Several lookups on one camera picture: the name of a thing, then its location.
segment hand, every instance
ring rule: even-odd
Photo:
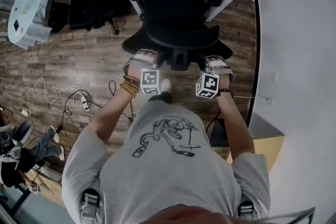
[[[153,53],[152,51],[147,51],[147,50],[142,50],[141,52],[139,52],[137,54],[142,54],[142,55],[147,55],[147,56],[153,57],[153,62],[154,62],[154,58],[156,56],[155,53]],[[127,75],[135,77],[135,78],[137,78],[137,79],[140,80],[140,78],[141,78],[141,69],[139,67],[132,67],[132,66],[130,66],[128,68]]]
[[[220,57],[211,57],[212,61],[221,60]],[[227,67],[211,67],[211,70],[223,69]],[[222,74],[219,76],[219,87],[218,89],[228,89],[230,85],[230,76],[228,74]]]

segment shoe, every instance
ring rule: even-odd
[[[172,90],[172,82],[169,79],[164,79],[161,82],[161,92],[171,92]]]
[[[64,147],[60,146],[59,148],[61,149],[61,154],[58,157],[59,157],[59,159],[61,161],[64,161],[64,159],[65,159],[65,156],[64,156]]]
[[[52,139],[54,139],[54,141],[58,144],[59,141],[60,141],[60,139],[59,139],[59,135],[58,135],[58,133],[56,133],[56,129],[55,129],[55,127],[50,126],[50,128],[54,131],[54,136],[52,137]]]

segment jeans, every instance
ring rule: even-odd
[[[50,146],[48,144],[51,139],[53,139],[54,131],[49,128],[44,135],[37,142],[37,147],[33,148],[30,153],[34,156],[35,162],[38,162],[44,158],[48,157],[58,157],[61,155],[62,151],[58,146]]]
[[[157,101],[157,100],[163,101],[166,104],[172,104],[173,103],[173,97],[170,94],[170,92],[161,92],[161,94],[154,95],[154,96],[149,98],[148,102]]]

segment floor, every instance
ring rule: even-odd
[[[227,60],[232,67],[236,80],[232,84],[235,95],[251,96],[257,58],[255,0],[234,0],[209,25],[220,25],[220,39],[228,45],[234,55]],[[71,86],[90,93],[95,103],[104,105],[110,98],[108,88],[110,80],[114,80],[119,88],[123,81],[122,68],[131,56],[121,48],[122,42],[133,35],[140,27],[141,21],[134,11],[127,16],[114,20],[120,30],[113,36],[111,27],[106,25],[91,31],[79,30],[71,32],[64,28],[61,33],[51,35],[49,43],[38,44],[25,51],[9,42],[0,43],[0,113],[4,123],[14,123],[18,127],[26,117],[21,114],[22,105],[28,105],[27,91],[41,77],[45,78],[50,101],[55,99],[51,87],[58,91]],[[189,71],[171,71],[169,66],[162,67],[163,78],[172,80],[172,94],[175,103],[194,111],[207,126],[218,111],[216,100],[204,101],[196,97],[194,87],[200,77],[197,66]],[[46,101],[42,81],[35,90],[29,93],[31,119],[34,121],[32,137],[40,137],[50,125],[58,127],[66,99],[74,92],[68,89],[58,95],[57,101],[49,104]],[[147,101],[147,97],[139,95],[134,101],[134,111]],[[250,100],[235,98],[235,102],[244,118],[249,110]],[[76,104],[82,108],[80,96],[76,96]],[[60,133],[61,143],[68,156],[80,132],[88,124],[90,117],[81,113],[72,100],[67,102],[71,116],[64,115],[63,130]],[[95,114],[98,107],[92,106],[90,114]],[[130,113],[128,106],[125,113]],[[130,126],[129,120],[122,116],[108,141],[110,152],[115,152],[123,145],[125,134]],[[27,148],[36,144],[30,140]],[[225,157],[227,149],[216,151]],[[55,169],[62,171],[65,162],[52,161]]]

